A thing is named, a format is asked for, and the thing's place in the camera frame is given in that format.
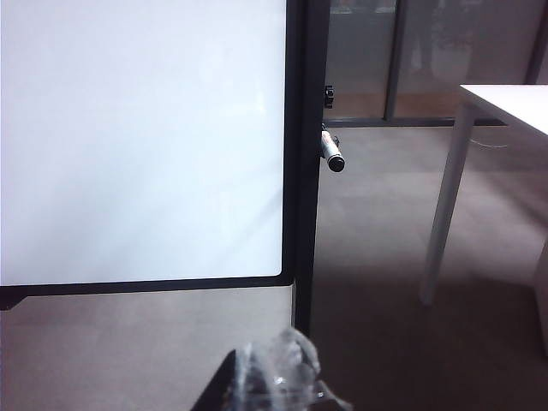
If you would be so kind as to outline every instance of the table top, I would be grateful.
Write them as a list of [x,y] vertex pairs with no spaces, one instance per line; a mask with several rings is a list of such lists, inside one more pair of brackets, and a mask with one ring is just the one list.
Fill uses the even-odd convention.
[[466,97],[506,123],[548,135],[548,86],[465,85]]

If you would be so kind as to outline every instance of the table leg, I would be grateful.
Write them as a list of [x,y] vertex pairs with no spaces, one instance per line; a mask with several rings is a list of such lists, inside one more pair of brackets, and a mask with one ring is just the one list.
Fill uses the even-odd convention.
[[466,161],[468,142],[474,126],[474,107],[463,104],[459,108],[455,126],[451,135],[451,143],[447,161],[445,163],[444,179],[439,191],[438,206],[432,225],[432,233],[426,254],[425,273],[420,285],[420,300],[424,305],[431,305],[439,269],[444,256],[445,242],[451,224],[451,217],[455,208],[456,195],[461,183],[462,170]]
[[534,292],[539,308],[540,328],[545,342],[545,353],[548,355],[548,239],[534,273]]

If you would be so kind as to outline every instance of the whiteboard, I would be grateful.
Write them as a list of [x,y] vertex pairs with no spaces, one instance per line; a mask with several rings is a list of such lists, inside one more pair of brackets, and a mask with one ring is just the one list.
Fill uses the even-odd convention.
[[2,0],[1,285],[276,276],[285,0]]

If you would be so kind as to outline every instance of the whiteboard frame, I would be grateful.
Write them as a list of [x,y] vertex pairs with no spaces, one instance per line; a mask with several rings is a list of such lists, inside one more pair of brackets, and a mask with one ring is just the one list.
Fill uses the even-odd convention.
[[312,0],[288,0],[286,8],[282,271],[279,275],[0,286],[0,310],[10,309],[25,297],[35,295],[268,287],[302,282],[296,298],[304,293],[302,306],[305,312],[301,322],[307,324],[318,202],[329,0],[316,0],[313,7],[311,4]]

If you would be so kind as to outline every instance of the plastic bag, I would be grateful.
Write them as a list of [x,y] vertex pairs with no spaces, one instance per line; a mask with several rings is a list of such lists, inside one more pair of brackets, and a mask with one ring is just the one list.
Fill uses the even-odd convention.
[[350,404],[317,380],[319,371],[316,348],[297,330],[286,330],[266,344],[252,342],[236,350],[223,411],[306,411],[328,401],[330,409],[351,411]]

